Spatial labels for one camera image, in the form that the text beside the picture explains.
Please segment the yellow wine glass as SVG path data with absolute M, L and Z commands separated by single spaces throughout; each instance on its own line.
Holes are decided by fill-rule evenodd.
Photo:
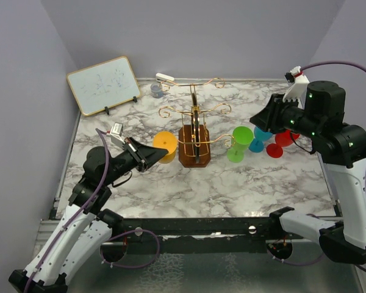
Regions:
M 163 148 L 168 153 L 160 160 L 161 164 L 169 164 L 173 161 L 178 147 L 178 141 L 173 133 L 168 131 L 158 132 L 153 138 L 153 147 Z

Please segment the blue wine glass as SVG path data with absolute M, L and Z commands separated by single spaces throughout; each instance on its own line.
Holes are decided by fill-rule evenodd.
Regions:
M 261 130 L 259 127 L 254 128 L 254 139 L 249 146 L 249 150 L 253 153 L 260 153 L 264 150 L 264 142 L 272 138 L 271 132 Z

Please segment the green wine glass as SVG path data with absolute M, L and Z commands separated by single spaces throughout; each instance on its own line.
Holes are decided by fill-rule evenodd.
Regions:
M 233 163 L 239 163 L 245 156 L 245 151 L 254 139 L 252 130 L 246 126 L 238 126 L 232 133 L 232 146 L 228 149 L 227 158 Z

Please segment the red wine glass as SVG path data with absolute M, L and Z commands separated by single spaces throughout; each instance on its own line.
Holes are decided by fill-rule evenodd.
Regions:
M 275 135 L 275 143 L 271 143 L 266 147 L 267 154 L 272 158 L 280 158 L 284 151 L 283 149 L 293 144 L 293 141 L 298 139 L 300 134 L 286 130 L 285 132 Z

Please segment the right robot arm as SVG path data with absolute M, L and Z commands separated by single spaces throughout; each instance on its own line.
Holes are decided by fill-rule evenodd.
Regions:
M 333 181 L 343 220 L 320 220 L 286 207 L 270 214 L 268 232 L 276 239 L 288 233 L 309 239 L 334 262 L 366 264 L 366 131 L 343 122 L 346 92 L 335 82 L 309 82 L 302 91 L 303 108 L 296 98 L 274 93 L 250 122 L 272 134 L 289 130 L 311 140 Z

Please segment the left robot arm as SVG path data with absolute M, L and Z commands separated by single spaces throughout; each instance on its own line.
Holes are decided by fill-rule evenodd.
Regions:
M 121 237 L 122 217 L 103 208 L 112 194 L 109 186 L 133 169 L 146 171 L 168 154 L 132 137 L 122 141 L 122 149 L 112 157 L 104 142 L 87 153 L 84 174 L 55 230 L 32 261 L 9 276 L 17 292 L 66 292 L 94 251 L 103 242 Z

